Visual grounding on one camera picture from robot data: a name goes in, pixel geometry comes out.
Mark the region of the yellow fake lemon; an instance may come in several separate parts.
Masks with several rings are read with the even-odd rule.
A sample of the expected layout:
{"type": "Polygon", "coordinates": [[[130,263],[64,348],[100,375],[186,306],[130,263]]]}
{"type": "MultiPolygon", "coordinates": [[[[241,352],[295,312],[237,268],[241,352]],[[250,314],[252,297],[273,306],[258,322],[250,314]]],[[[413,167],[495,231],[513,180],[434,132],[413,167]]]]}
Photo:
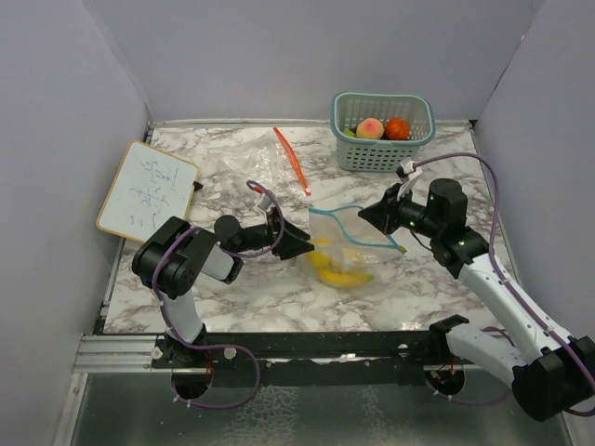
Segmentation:
{"type": "Polygon", "coordinates": [[[308,263],[315,269],[325,269],[331,264],[331,257],[320,251],[321,248],[331,245],[331,241],[326,238],[311,239],[314,249],[305,255],[308,263]]]}

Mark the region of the clear bag blue zipper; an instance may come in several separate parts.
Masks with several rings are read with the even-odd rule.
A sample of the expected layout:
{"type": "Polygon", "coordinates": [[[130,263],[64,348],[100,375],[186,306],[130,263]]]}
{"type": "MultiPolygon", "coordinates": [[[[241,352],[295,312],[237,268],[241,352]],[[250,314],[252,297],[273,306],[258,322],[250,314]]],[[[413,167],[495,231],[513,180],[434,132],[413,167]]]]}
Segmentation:
{"type": "MultiPolygon", "coordinates": [[[[372,274],[373,282],[377,278],[379,267],[401,258],[406,249],[392,236],[381,233],[358,217],[358,212],[362,209],[354,204],[330,210],[311,207],[309,231],[311,239],[326,238],[331,241],[330,246],[320,249],[331,257],[331,264],[326,269],[372,274]]],[[[317,269],[308,263],[305,255],[298,258],[299,265],[306,274],[321,282],[317,269]]]]}

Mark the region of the yellow fake banana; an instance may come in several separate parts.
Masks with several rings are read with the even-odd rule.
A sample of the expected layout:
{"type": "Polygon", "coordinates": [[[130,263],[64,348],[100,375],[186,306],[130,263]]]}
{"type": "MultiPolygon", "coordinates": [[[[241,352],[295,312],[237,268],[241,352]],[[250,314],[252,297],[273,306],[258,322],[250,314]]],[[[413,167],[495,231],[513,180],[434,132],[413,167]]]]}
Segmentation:
{"type": "Polygon", "coordinates": [[[336,272],[332,269],[317,269],[318,279],[335,288],[358,288],[370,283],[374,276],[361,272],[336,272]]]}

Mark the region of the clear bag red zipper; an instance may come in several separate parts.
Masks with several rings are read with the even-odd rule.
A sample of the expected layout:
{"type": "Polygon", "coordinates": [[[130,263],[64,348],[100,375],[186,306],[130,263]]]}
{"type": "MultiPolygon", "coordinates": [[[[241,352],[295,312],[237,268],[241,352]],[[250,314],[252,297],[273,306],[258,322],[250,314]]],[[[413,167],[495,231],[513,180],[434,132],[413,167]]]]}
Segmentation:
{"type": "Polygon", "coordinates": [[[217,167],[218,183],[234,194],[250,192],[251,180],[271,190],[276,197],[311,197],[297,155],[278,127],[260,137],[239,144],[209,150],[209,160],[217,167]]]}

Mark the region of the orange fake pumpkin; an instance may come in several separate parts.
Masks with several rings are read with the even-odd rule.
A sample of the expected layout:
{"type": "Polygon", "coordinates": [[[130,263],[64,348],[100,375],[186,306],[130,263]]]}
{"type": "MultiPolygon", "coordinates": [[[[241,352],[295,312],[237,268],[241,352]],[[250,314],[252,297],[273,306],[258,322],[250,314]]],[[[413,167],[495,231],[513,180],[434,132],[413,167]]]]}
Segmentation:
{"type": "Polygon", "coordinates": [[[387,121],[385,125],[384,137],[389,140],[408,140],[410,135],[410,126],[402,118],[394,117],[387,121]]]}

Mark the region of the orange fake peach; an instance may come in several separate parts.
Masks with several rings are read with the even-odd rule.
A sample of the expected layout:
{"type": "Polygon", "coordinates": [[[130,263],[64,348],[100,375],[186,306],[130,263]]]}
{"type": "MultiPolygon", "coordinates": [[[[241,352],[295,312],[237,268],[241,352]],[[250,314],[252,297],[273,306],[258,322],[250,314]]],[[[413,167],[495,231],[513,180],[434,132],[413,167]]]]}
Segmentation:
{"type": "Polygon", "coordinates": [[[376,118],[366,118],[357,125],[355,134],[357,138],[378,140],[384,135],[384,125],[376,118]]]}

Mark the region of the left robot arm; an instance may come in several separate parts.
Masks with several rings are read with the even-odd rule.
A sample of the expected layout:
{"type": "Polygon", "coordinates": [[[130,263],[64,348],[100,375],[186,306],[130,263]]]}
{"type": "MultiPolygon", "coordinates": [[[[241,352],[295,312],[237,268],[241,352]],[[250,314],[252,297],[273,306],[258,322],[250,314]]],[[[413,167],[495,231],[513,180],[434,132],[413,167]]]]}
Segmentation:
{"type": "Polygon", "coordinates": [[[132,271],[157,298],[166,333],[176,339],[173,355],[192,367],[205,355],[199,338],[205,325],[196,311],[192,287],[203,274],[229,284],[248,258],[271,253],[282,260],[314,250],[311,236],[272,208],[265,222],[244,228],[231,215],[217,219],[212,231],[169,218],[135,253],[132,271]]]}

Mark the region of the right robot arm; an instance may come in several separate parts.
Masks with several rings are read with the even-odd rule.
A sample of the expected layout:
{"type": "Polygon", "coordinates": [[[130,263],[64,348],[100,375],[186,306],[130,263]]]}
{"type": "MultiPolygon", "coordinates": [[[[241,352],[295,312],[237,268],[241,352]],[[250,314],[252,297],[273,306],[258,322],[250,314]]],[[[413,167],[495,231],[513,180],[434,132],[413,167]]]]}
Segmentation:
{"type": "Polygon", "coordinates": [[[572,413],[594,395],[594,343],[577,338],[541,310],[501,268],[488,241],[467,224],[468,198],[447,178],[430,183],[426,204],[413,202],[401,183],[359,217],[385,235],[408,229],[430,240],[434,259],[488,307],[503,326],[506,344],[455,315],[430,326],[429,356],[468,360],[506,384],[530,417],[545,421],[572,413]]]}

